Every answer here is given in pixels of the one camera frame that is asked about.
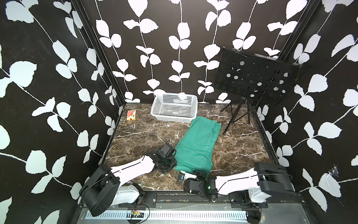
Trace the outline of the green long pants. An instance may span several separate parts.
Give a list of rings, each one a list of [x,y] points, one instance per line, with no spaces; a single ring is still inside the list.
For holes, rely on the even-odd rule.
[[[209,175],[212,167],[213,148],[222,124],[216,120],[196,117],[182,139],[175,146],[177,171],[193,174],[196,170]]]

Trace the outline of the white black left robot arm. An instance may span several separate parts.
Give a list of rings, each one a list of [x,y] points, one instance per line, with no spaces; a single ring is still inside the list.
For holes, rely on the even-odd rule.
[[[124,184],[152,171],[160,170],[163,173],[171,171],[177,164],[175,153],[174,149],[170,149],[167,153],[158,150],[124,165],[116,167],[101,165],[85,182],[79,195],[94,217],[101,215],[111,206],[134,203],[141,195],[141,188],[135,184],[129,186]]]

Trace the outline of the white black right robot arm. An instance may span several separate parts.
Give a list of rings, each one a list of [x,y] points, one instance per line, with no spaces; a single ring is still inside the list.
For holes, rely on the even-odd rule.
[[[193,174],[181,171],[178,180],[185,193],[198,195],[211,201],[233,192],[244,192],[248,203],[263,203],[273,196],[295,194],[292,176],[281,165],[257,162],[248,171],[228,175],[207,175],[196,170]]]

